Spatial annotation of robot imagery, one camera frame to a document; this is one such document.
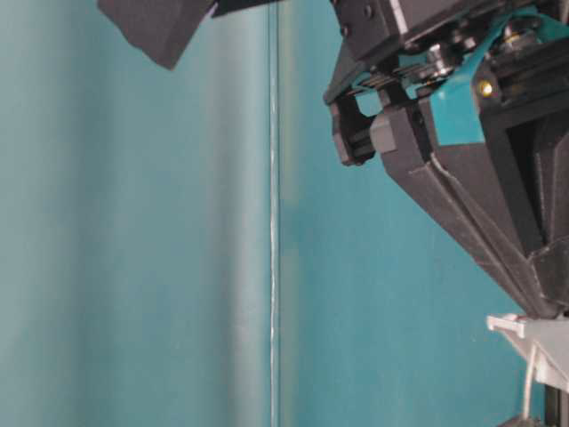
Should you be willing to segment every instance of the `screw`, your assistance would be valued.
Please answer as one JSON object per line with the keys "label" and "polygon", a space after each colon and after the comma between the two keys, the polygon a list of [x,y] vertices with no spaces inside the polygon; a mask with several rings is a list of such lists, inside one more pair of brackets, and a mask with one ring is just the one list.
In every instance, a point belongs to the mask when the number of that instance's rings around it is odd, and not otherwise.
{"label": "screw", "polygon": [[368,4],[365,8],[364,8],[364,16],[370,20],[371,18],[373,18],[373,7]]}
{"label": "screw", "polygon": [[340,34],[342,37],[349,37],[349,25],[342,25],[340,28]]}
{"label": "screw", "polygon": [[484,98],[490,98],[494,92],[494,88],[492,87],[492,83],[488,80],[481,80],[478,84],[478,91]]}

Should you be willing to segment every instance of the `cable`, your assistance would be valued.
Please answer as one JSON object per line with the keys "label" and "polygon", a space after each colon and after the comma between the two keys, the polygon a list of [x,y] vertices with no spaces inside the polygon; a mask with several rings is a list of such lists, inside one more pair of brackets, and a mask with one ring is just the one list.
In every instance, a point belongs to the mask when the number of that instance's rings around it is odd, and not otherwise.
{"label": "cable", "polygon": [[569,0],[560,0],[561,5],[559,6],[561,22],[564,24],[569,21]]}
{"label": "cable", "polygon": [[532,345],[530,359],[527,362],[527,372],[525,373],[525,387],[524,387],[524,411],[522,418],[528,420],[530,418],[530,406],[532,403],[532,383],[533,372],[535,371],[535,360],[537,359],[537,347]]}

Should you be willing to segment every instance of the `teal background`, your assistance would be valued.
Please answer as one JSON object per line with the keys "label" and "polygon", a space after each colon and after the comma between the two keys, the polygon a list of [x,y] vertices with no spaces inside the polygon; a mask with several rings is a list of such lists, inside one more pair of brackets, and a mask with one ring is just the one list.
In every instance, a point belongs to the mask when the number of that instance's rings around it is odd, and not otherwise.
{"label": "teal background", "polygon": [[267,23],[0,2],[1,425],[268,425]]}
{"label": "teal background", "polygon": [[284,427],[516,413],[523,366],[484,322],[515,307],[381,164],[336,158],[327,2],[278,17],[272,395],[269,10],[207,22],[173,73],[94,2],[0,12],[0,424],[268,426],[271,399]]}

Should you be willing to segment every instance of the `black 3d-printed part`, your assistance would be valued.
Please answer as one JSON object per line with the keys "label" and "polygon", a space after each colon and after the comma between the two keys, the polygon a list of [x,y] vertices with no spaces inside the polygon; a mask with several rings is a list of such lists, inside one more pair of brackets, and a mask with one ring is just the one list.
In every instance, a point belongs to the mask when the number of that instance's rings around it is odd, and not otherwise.
{"label": "black 3d-printed part", "polygon": [[99,8],[157,64],[172,69],[208,12],[213,16],[276,0],[99,0]]}

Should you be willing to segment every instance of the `brass screw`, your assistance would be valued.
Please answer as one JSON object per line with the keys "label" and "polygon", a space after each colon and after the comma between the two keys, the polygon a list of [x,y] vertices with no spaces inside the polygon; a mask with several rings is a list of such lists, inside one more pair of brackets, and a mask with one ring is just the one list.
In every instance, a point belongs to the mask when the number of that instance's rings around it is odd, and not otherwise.
{"label": "brass screw", "polygon": [[480,83],[478,83],[478,92],[484,98],[490,98],[494,93],[492,83],[490,83],[488,80],[481,80]]}

